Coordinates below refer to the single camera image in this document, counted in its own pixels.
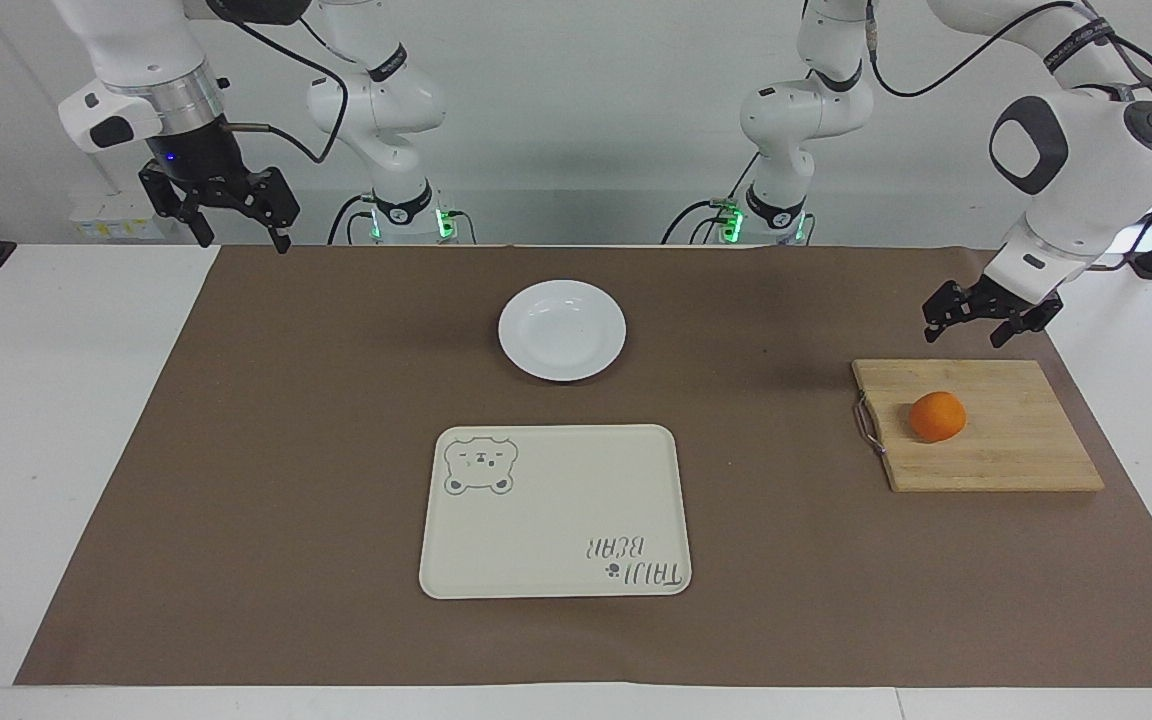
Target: wooden cutting board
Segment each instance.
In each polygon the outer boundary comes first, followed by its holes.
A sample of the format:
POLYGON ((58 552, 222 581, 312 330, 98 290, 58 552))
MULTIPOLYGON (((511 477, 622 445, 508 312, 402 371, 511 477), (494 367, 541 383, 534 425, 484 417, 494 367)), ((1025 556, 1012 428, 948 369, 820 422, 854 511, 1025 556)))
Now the wooden cutting board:
POLYGON ((1105 488, 1043 369, 1030 359, 857 359, 864 410, 896 492, 1092 492, 1105 488), (947 391, 968 410, 963 432, 930 444, 909 407, 947 391))

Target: orange fruit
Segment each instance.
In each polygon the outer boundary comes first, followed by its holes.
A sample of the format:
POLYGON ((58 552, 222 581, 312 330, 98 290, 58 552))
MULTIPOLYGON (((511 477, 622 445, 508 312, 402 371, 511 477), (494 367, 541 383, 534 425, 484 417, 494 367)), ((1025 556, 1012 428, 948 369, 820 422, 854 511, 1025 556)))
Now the orange fruit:
POLYGON ((950 439, 968 424, 968 410, 952 392, 933 392, 918 397, 909 409, 909 427, 927 442, 950 439))

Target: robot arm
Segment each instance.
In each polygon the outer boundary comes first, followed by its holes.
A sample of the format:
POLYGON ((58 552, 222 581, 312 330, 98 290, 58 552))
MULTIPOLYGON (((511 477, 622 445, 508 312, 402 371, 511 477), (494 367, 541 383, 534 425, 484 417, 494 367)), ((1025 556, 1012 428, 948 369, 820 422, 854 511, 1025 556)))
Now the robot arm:
POLYGON ((795 237, 814 174, 803 143, 855 131, 874 108, 861 77, 865 0, 810 0, 797 50, 812 68, 808 77, 760 88, 741 105, 741 129, 759 152, 755 181, 740 197, 741 234, 755 242, 795 237))
MULTIPOLYGON (((1037 8, 1036 0, 929 0, 947 26, 992 36, 1037 8)), ((994 347, 1043 331, 1059 313, 1056 288, 1108 250, 1117 232, 1152 209, 1152 101, 1135 100, 1138 74, 1112 28, 1086 5, 1025 20, 1006 40, 1043 58, 1064 90, 1021 97, 998 119, 990 156, 998 172, 1033 196, 979 281, 946 282, 923 305, 934 342, 947 327, 1002 319, 994 347)))
MULTIPOLYGON (((447 118, 444 92, 408 61, 382 0, 321 0, 329 48, 362 65, 346 77, 349 108, 340 139, 364 160, 382 241, 439 242, 447 236, 439 197, 420 167, 419 152, 402 135, 425 132, 447 118)), ((340 106, 340 88, 325 79, 308 91, 308 106, 325 132, 340 106)))
MULTIPOLYGON (((280 252, 300 213, 282 172, 252 173, 225 127, 220 83, 189 33, 183 0, 52 0, 83 40, 97 79, 60 104, 82 150, 145 141, 154 154, 141 183, 154 210, 189 225, 200 245, 212 233, 202 206, 232 209, 265 225, 280 252)), ((310 0, 225 0, 225 17, 287 24, 310 0)))

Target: white table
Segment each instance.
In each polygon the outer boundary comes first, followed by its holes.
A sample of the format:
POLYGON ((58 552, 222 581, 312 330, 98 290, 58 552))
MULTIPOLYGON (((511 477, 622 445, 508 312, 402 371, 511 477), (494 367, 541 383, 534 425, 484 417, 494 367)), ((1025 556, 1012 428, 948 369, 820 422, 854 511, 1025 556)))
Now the white table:
MULTIPOLYGON (((1132 689, 9 688, 214 259, 36 245, 0 270, 0 717, 1152 717, 1132 689)), ((1051 335, 1152 511, 1152 283, 1064 300, 1051 335)))

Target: brown mat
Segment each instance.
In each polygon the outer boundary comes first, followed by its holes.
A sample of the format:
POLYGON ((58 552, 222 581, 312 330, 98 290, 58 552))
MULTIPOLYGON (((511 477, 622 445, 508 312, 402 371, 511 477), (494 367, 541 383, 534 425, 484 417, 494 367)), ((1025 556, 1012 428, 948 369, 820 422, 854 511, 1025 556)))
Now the brown mat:
MULTIPOLYGON (((22 684, 1152 687, 1152 520, 1047 338, 922 338, 965 250, 227 247, 88 524, 22 684), (499 309, 626 308, 559 387, 499 309), (1034 357, 1096 495, 896 495, 856 357, 1034 357), (673 430, 695 579, 672 598, 439 602, 416 573, 450 425, 673 430)), ((526 538, 518 538, 526 552, 526 538)))

